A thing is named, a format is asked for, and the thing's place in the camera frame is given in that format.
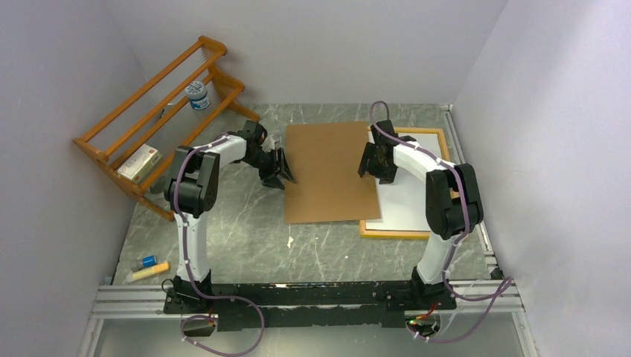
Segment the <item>brown cardboard backing board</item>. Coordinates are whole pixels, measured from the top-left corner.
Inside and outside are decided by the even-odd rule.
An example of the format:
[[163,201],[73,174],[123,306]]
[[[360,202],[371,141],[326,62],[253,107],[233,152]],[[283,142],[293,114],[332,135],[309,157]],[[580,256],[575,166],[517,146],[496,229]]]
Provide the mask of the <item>brown cardboard backing board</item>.
[[296,183],[285,189],[285,223],[379,219],[375,179],[359,176],[365,122],[286,127],[286,159]]

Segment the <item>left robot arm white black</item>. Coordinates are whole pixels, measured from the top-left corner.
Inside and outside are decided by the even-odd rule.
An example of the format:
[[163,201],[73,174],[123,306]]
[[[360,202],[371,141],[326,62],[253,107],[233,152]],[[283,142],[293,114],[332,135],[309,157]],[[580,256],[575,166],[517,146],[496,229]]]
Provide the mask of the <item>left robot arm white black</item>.
[[285,181],[295,182],[284,149],[253,120],[210,143],[179,146],[173,154],[164,189],[179,234],[173,289],[194,312],[206,311],[213,302],[207,254],[208,212],[217,201],[221,169],[238,163],[255,168],[264,187],[282,190]]

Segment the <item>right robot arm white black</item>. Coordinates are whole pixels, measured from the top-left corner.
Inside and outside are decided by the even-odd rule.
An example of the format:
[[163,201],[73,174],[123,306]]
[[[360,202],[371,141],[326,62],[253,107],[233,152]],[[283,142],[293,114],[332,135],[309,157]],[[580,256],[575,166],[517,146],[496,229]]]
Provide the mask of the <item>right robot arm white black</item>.
[[425,309],[437,300],[438,292],[451,289],[449,266],[455,252],[484,218],[475,170],[469,164],[442,159],[412,137],[400,137],[390,120],[373,123],[370,131],[372,140],[365,145],[358,174],[393,184],[397,174],[405,171],[425,187],[430,235],[409,289],[411,303]]

